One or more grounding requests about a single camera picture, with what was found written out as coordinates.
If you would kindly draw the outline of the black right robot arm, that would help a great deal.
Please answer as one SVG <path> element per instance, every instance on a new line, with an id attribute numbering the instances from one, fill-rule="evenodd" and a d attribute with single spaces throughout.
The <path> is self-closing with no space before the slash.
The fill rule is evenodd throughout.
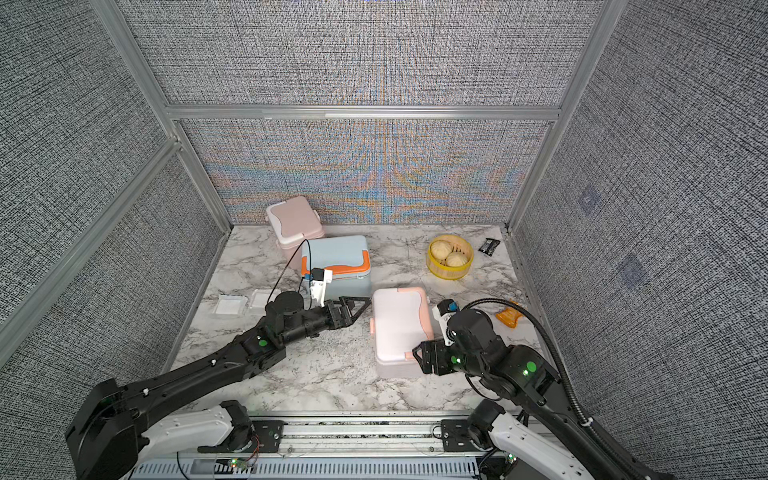
<path id="1" fill-rule="evenodd" d="M 460 372 L 495 393 L 468 418 L 468 434 L 482 449 L 506 451 L 550 479 L 666 476 L 579 414 L 557 369 L 531 347 L 506 345 L 480 310 L 450 316 L 444 338 L 424 341 L 412 354 L 426 374 Z"/>

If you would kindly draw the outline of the white gauze packet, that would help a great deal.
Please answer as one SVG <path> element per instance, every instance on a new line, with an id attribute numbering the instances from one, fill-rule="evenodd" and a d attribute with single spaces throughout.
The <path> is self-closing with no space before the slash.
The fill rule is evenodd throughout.
<path id="1" fill-rule="evenodd" d="M 270 289 L 255 289 L 250 297 L 251 310 L 263 310 L 271 301 L 274 293 Z"/>
<path id="2" fill-rule="evenodd" d="M 247 296 L 219 295 L 213 313 L 218 316 L 239 316 L 248 306 Z"/>

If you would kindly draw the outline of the blue orange first aid box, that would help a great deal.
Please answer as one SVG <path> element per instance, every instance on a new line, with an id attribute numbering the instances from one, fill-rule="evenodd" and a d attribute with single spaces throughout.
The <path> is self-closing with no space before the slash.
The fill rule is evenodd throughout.
<path id="1" fill-rule="evenodd" d="M 362 235 L 309 240 L 302 245 L 301 274 L 320 268 L 332 271 L 325 299 L 370 297 L 371 260 L 367 239 Z"/>

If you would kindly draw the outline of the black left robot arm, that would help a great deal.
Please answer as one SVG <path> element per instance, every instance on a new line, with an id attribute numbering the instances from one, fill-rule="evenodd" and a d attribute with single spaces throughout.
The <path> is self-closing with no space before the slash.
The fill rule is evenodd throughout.
<path id="1" fill-rule="evenodd" d="M 295 341 L 353 325 L 370 304 L 368 297 L 340 297 L 307 309 L 300 293 L 283 292 L 267 303 L 256 326 L 206 357 L 126 385 L 114 379 L 95 385 L 65 431 L 77 478 L 122 477 L 148 451 L 148 431 L 163 418 L 267 371 Z"/>

